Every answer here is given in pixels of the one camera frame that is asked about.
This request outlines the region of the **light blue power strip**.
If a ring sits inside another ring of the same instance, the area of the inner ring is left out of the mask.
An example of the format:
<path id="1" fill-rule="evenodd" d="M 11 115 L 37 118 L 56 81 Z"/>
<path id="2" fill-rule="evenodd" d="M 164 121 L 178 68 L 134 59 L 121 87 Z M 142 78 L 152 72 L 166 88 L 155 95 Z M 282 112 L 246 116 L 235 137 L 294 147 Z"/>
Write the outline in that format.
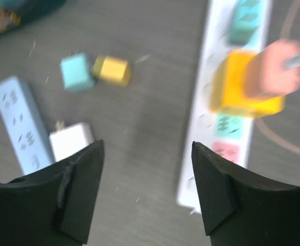
<path id="1" fill-rule="evenodd" d="M 0 82 L 0 114 L 23 174 L 55 162 L 49 133 L 27 82 L 16 76 Z"/>

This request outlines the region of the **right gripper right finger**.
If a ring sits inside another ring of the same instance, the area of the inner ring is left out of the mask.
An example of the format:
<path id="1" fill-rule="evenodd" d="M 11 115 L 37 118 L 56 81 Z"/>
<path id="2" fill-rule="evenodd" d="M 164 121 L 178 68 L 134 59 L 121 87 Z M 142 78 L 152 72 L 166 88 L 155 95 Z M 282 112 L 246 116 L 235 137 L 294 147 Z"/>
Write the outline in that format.
<path id="1" fill-rule="evenodd" d="M 300 245 L 300 187 L 236 165 L 200 142 L 191 159 L 212 245 Z"/>

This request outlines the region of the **small yellow usb charger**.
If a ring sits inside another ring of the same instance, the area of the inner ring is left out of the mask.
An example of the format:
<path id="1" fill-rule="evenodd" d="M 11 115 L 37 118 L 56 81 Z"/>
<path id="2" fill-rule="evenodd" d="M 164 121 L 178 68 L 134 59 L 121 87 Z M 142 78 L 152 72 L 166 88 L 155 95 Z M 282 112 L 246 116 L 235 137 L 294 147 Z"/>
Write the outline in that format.
<path id="1" fill-rule="evenodd" d="M 112 56 L 98 56 L 92 67 L 92 75 L 98 79 L 126 87 L 132 76 L 127 60 Z"/>

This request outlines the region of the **white usb charger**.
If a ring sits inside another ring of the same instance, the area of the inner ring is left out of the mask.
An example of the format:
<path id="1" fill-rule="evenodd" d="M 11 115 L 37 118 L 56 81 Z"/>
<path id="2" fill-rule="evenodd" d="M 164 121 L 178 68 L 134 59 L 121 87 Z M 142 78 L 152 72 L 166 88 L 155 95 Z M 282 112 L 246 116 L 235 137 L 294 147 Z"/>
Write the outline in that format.
<path id="1" fill-rule="evenodd" d="M 95 141 L 91 126 L 85 122 L 66 127 L 64 121 L 59 120 L 55 128 L 49 140 L 56 162 L 76 154 Z"/>

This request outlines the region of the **small teal charger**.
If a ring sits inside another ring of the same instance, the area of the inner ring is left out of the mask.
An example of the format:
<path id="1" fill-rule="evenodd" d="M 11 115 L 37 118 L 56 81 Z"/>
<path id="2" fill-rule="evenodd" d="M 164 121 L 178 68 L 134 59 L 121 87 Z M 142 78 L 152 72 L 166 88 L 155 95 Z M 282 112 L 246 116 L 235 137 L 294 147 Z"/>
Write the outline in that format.
<path id="1" fill-rule="evenodd" d="M 77 53 L 65 57 L 60 62 L 63 87 L 67 91 L 75 92 L 93 88 L 96 80 L 89 68 L 88 56 Z"/>

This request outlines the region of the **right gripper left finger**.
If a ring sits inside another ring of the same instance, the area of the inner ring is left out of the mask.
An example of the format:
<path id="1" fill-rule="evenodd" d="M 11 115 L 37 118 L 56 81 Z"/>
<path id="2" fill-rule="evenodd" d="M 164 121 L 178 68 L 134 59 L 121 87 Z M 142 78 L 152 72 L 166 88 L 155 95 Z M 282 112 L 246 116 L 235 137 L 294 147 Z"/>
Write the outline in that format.
<path id="1" fill-rule="evenodd" d="M 104 142 L 0 183 L 0 245 L 85 245 L 104 164 Z"/>

